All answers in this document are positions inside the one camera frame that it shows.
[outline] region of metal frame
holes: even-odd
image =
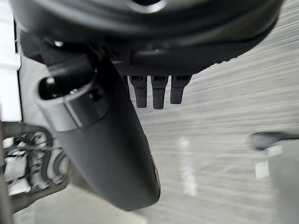
[[[0,223],[13,224],[13,210],[8,195],[8,187],[4,177],[5,157],[3,149],[3,133],[0,120]]]
[[[16,125],[15,122],[6,122],[6,124],[11,124],[10,131],[14,131],[17,133],[19,131],[19,126]],[[36,148],[36,147],[12,147],[12,148],[3,148],[2,141],[4,140],[4,133],[5,128],[0,120],[0,224],[13,224],[13,214],[30,206],[36,200],[46,197],[48,195],[54,194],[58,191],[61,191],[66,188],[69,182],[69,177],[65,177],[60,183],[58,184],[50,184],[48,187],[40,190],[32,190],[28,193],[23,192],[16,195],[9,195],[8,194],[8,186],[5,180],[5,172],[4,167],[6,165],[5,162],[5,154],[7,150],[54,150],[54,149],[61,149],[60,147],[43,147],[43,148]]]

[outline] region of white panel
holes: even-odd
[[[14,19],[8,0],[0,0],[0,107],[2,120],[21,120],[17,70],[20,55],[15,53]]]

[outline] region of gray floor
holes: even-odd
[[[259,131],[299,131],[298,15],[299,1],[285,1],[267,39],[195,75],[182,105],[170,105],[168,88],[164,110],[151,102],[137,109],[162,185],[160,201],[138,211],[149,223],[280,223],[270,182],[255,178],[265,156],[250,151],[247,139]],[[20,75],[25,121],[46,124],[32,98],[46,69],[23,57]]]

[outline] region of black cylindrical part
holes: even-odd
[[[74,166],[110,203],[123,210],[154,204],[160,196],[147,138],[126,89],[108,63],[90,84],[38,104]]]

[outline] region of round hole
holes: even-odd
[[[138,13],[150,14],[163,9],[169,0],[126,0],[131,9]]]
[[[141,6],[151,6],[154,5],[158,2],[160,2],[161,0],[133,0],[133,2],[141,5]]]

